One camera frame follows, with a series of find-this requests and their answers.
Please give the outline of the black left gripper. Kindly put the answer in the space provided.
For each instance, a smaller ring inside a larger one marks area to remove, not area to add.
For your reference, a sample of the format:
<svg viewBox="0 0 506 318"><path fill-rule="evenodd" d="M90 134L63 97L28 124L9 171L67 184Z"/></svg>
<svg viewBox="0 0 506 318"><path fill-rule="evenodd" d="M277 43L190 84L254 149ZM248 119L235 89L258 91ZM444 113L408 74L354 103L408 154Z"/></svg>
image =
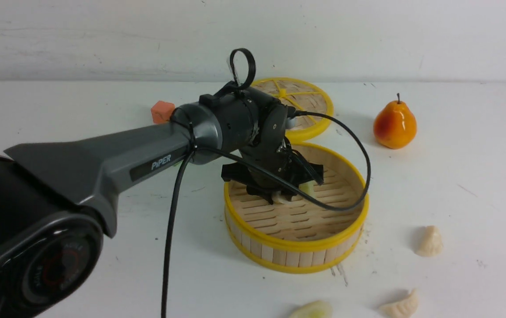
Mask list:
<svg viewBox="0 0 506 318"><path fill-rule="evenodd" d="M246 166L246 163L263 168L265 171L287 181L295 187L315 181L322 185L323 166L310 163L298 150L293 149L290 140L284 137L281 141L256 146L246 146L239 150L245 163L226 164L222 167L221 177L224 182L235 181L245 185L247 194L260 197L268 204L273 204L273 194L282 193L289 197L295 193L283 185Z"/></svg>

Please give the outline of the grey left Piper robot arm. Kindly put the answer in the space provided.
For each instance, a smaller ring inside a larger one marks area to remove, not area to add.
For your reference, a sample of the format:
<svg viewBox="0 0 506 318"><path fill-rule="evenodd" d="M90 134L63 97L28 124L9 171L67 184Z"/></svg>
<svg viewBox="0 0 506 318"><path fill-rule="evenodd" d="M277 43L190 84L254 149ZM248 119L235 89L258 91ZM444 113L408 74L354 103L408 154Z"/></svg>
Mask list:
<svg viewBox="0 0 506 318"><path fill-rule="evenodd" d="M323 182L323 167L295 152L285 132L295 109L254 88L230 82L213 95L176 107L166 123L99 137L19 144L0 156L0 318L30 318L72 294L89 277L103 237L117 233L119 194L187 161L225 165L236 181L272 202L294 187Z"/></svg>

